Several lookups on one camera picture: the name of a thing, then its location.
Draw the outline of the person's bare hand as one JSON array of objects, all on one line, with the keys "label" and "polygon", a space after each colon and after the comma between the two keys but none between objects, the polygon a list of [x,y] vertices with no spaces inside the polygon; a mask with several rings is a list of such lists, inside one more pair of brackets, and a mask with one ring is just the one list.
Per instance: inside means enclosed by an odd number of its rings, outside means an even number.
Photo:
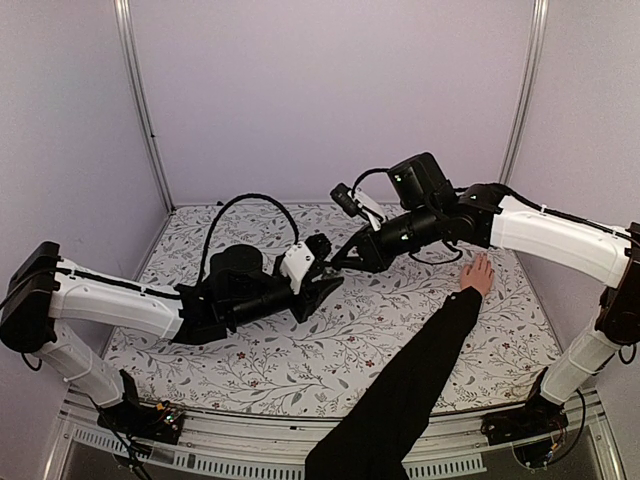
[{"label": "person's bare hand", "polygon": [[478,254],[473,262],[466,265],[459,278],[460,290],[474,289],[486,297],[494,283],[495,271],[487,253]]}]

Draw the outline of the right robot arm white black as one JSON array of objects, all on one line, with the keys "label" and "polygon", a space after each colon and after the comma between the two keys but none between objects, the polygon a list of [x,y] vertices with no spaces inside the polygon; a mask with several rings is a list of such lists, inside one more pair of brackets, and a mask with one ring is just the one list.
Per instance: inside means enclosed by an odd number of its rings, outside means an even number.
[{"label": "right robot arm white black", "polygon": [[537,256],[580,271],[605,290],[599,312],[566,353],[539,376],[532,402],[517,415],[517,427],[537,436],[564,404],[622,347],[639,341],[639,226],[604,226],[538,205],[500,183],[454,188],[435,157],[414,155],[383,169],[404,209],[388,218],[357,185],[338,184],[330,193],[350,217],[367,225],[333,257],[336,270],[387,270],[396,257],[435,242],[453,248],[466,242]]}]

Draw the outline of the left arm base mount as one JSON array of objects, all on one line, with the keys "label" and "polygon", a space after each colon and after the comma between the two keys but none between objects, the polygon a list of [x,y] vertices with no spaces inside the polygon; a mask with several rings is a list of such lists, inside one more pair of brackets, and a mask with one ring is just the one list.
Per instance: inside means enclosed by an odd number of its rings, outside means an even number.
[{"label": "left arm base mount", "polygon": [[135,438],[177,445],[184,425],[184,410],[168,400],[149,406],[139,401],[133,378],[119,371],[123,381],[122,400],[111,407],[99,407],[98,425]]}]

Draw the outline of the black sleeved forearm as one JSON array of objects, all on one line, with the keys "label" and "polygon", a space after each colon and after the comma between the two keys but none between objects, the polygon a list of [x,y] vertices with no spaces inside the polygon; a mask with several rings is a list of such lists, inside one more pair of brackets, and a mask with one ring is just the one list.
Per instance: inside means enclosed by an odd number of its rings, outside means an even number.
[{"label": "black sleeved forearm", "polygon": [[427,428],[481,304],[472,287],[449,295],[307,455],[305,477],[406,479],[402,461]]}]

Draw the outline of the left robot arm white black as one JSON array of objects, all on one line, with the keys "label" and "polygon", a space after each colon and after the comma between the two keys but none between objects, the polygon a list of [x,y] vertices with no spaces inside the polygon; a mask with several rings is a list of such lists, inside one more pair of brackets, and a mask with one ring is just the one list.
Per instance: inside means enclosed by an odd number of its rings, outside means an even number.
[{"label": "left robot arm white black", "polygon": [[222,340],[238,327],[288,311],[306,322],[343,280],[325,273],[329,247],[315,236],[292,245],[267,273],[263,255],[233,245],[209,260],[206,278],[154,286],[104,275],[64,259],[44,242],[11,277],[1,304],[1,341],[32,354],[79,386],[128,434],[148,426],[133,381],[99,359],[69,327],[84,320],[150,333],[182,345]]}]

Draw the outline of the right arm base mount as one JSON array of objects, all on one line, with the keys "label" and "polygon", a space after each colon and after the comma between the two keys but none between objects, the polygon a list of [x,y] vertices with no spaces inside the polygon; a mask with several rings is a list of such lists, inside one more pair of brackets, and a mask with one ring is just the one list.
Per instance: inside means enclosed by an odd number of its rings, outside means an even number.
[{"label": "right arm base mount", "polygon": [[547,467],[552,462],[566,440],[569,425],[564,408],[541,394],[545,373],[543,371],[536,378],[522,406],[484,415],[480,428],[491,446],[544,435],[541,440],[513,449],[516,460],[530,469]]}]

